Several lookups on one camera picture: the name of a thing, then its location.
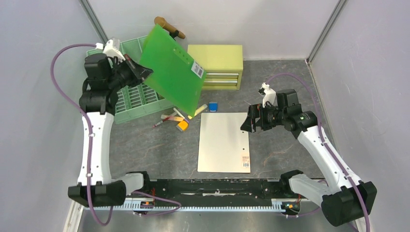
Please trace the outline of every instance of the metal corner post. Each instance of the metal corner post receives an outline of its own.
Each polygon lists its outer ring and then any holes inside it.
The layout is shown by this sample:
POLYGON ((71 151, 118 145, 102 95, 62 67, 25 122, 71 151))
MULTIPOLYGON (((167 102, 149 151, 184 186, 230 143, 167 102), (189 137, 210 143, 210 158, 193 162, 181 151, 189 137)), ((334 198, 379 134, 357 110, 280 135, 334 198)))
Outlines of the metal corner post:
POLYGON ((326 39, 330 29, 335 24, 340 12, 345 7, 348 0, 339 0, 336 4, 336 7, 333 9, 332 14, 330 15, 329 19, 326 22, 318 40, 316 41, 315 45, 313 46, 312 51, 310 52, 309 56, 306 58, 306 63, 310 66, 310 63, 315 58, 316 54, 318 53, 319 48, 322 46, 324 40, 326 39))
POLYGON ((108 36, 105 33, 100 21, 98 20, 97 16, 95 15, 94 10, 91 7, 91 4, 88 0, 78 0, 83 7, 84 11, 86 12, 92 26, 94 27, 95 31, 97 32, 101 42, 104 44, 108 41, 108 36))

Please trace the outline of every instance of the green dish rack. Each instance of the green dish rack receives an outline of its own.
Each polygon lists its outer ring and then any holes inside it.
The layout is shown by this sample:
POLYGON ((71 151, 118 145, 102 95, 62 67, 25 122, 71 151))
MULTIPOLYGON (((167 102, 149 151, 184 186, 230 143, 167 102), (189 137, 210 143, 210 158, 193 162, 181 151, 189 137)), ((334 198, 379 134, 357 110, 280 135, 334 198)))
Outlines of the green dish rack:
MULTIPOLYGON (((128 54, 135 62, 139 62, 145 38, 146 36, 143 36, 121 42, 119 46, 121 53, 128 54)), ((101 52, 103 51, 99 49, 90 50, 87 51, 87 56, 101 52)), ((174 106, 170 101, 145 84, 136 87, 124 87, 117 94, 118 102, 114 116, 114 121, 117 124, 174 106)))

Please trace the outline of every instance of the wooden handle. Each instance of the wooden handle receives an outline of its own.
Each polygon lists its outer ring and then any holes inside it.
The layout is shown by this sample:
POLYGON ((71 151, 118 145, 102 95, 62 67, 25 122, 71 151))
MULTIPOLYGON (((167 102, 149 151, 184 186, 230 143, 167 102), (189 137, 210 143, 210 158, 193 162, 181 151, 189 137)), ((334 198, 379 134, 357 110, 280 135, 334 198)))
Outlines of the wooden handle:
MULTIPOLYGON (((165 20, 165 18, 163 18, 163 17, 159 17, 159 16, 155 17, 154 23, 155 23, 155 24, 159 24, 162 28, 164 28, 165 30, 169 31, 170 33, 174 33, 176 30, 178 30, 178 29, 176 29, 174 26, 172 26, 171 24, 169 24, 169 23, 165 20)), ((181 31, 179 31, 178 37, 181 38, 181 39, 185 39, 185 35, 184 35, 184 33, 182 33, 181 31)))

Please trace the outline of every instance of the robotic arm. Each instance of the robotic arm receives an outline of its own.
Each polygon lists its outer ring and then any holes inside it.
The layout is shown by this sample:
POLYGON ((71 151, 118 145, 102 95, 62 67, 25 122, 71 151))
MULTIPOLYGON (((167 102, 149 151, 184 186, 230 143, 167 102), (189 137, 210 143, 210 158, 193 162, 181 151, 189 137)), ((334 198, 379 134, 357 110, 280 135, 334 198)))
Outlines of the robotic arm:
POLYGON ((339 226, 364 216, 353 186, 347 179, 349 176, 358 187, 370 214, 377 193, 376 187, 372 182, 364 183, 350 169, 328 140, 323 128, 321 130, 325 141, 321 141, 317 118, 311 111, 302 111, 296 91, 286 89, 275 92, 263 83, 259 92, 264 95, 263 103, 249 106, 248 117, 241 130, 255 132, 256 127, 260 127, 266 131, 275 126, 284 126, 308 150, 328 183, 325 186, 308 178, 302 171, 294 170, 280 177, 284 192, 298 193, 310 199, 322 208, 332 225, 339 226), (275 96, 277 106, 273 106, 275 96), (348 175, 343 173, 324 144, 330 147, 348 175))
POLYGON ((127 54, 122 55, 119 41, 111 39, 103 53, 86 57, 84 67, 88 77, 83 82, 80 107, 86 112, 93 127, 93 142, 88 144, 89 132, 86 119, 84 125, 83 160, 77 185, 68 188, 68 196, 88 207, 87 177, 91 176, 91 195, 95 207, 122 205, 126 195, 142 188, 142 173, 129 173, 111 180, 109 168, 109 141, 114 122, 117 92, 125 87, 135 87, 147 79, 153 71, 134 62, 127 54), (91 172, 87 173, 89 146, 92 146, 91 172))

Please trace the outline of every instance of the green board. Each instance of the green board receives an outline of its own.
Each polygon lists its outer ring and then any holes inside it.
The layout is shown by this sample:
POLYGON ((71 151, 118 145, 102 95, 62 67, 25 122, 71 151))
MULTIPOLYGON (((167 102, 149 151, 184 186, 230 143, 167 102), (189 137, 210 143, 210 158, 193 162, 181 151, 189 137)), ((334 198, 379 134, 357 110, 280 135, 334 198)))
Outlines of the green board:
POLYGON ((145 39, 139 63, 154 71, 144 84, 195 115, 206 73, 161 26, 155 25, 145 39))

